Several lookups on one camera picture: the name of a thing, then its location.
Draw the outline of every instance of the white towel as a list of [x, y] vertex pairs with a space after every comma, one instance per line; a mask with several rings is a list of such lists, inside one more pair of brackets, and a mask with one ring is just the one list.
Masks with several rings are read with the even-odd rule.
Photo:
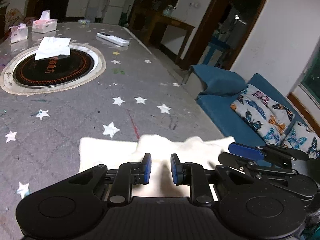
[[35, 60], [55, 57], [59, 55], [70, 55], [70, 38], [43, 37], [36, 52]]
[[[107, 165], [108, 169], [117, 169], [122, 163], [141, 162], [145, 153], [151, 153], [151, 175], [148, 185], [136, 185], [132, 188], [133, 196], [179, 197], [190, 196], [190, 187], [175, 186], [172, 181], [170, 155], [176, 153], [182, 163], [194, 162], [205, 169], [214, 169], [220, 164], [221, 152], [229, 152], [228, 146], [233, 137], [204, 142], [199, 137], [188, 138], [184, 142], [172, 142], [159, 135], [143, 135], [138, 143], [112, 141], [94, 138], [81, 138], [80, 168], [85, 171], [98, 164]], [[217, 200], [213, 188], [212, 194]]]

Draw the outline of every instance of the remote control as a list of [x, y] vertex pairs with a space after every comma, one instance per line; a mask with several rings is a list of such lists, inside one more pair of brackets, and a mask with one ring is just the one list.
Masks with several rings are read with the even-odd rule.
[[97, 33], [97, 37], [100, 37], [106, 41], [110, 41], [110, 42], [117, 44], [121, 47], [128, 46], [130, 44], [130, 41], [127, 41], [127, 40], [121, 39], [117, 36], [109, 35], [106, 33]]

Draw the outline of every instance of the tissue box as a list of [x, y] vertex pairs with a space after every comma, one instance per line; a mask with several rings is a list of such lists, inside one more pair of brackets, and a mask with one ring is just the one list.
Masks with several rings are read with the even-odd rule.
[[57, 29], [57, 19], [36, 20], [32, 23], [32, 31], [36, 33], [47, 33]]
[[18, 41], [23, 41], [28, 38], [28, 27], [21, 23], [19, 26], [12, 26], [11, 29], [11, 43], [15, 43]]

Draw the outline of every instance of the wooden door frame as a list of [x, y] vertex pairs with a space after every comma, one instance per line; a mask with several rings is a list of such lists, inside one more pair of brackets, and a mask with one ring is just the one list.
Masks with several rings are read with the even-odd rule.
[[[181, 69], [188, 70], [191, 65], [198, 64], [199, 59], [201, 58], [205, 47], [209, 43], [212, 35], [212, 28], [211, 26], [218, 26], [220, 18], [223, 14], [224, 8], [227, 5], [229, 0], [211, 0], [207, 11], [204, 14], [204, 17], [196, 31], [196, 34], [188, 48], [188, 51], [183, 59], [180, 60], [178, 66]], [[219, 6], [219, 3], [225, 5], [223, 10], [221, 8], [215, 8]], [[242, 47], [244, 46], [246, 40], [248, 39], [264, 5], [266, 0], [261, 0], [261, 3], [257, 9], [256, 14], [254, 15], [252, 22], [249, 24], [247, 31], [245, 32], [244, 36], [240, 40], [237, 48], [233, 52], [228, 62], [228, 65], [224, 68], [226, 70], [230, 70], [231, 66], [233, 65], [234, 61], [238, 57]]]

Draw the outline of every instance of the pillow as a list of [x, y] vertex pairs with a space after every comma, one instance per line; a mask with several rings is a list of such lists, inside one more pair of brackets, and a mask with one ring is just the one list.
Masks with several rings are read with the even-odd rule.
[[241, 91], [231, 108], [266, 143], [280, 145], [285, 137], [294, 113], [287, 107], [272, 100], [251, 84]]
[[295, 122], [282, 146], [299, 149], [309, 155], [310, 158], [320, 157], [319, 137], [301, 122]]

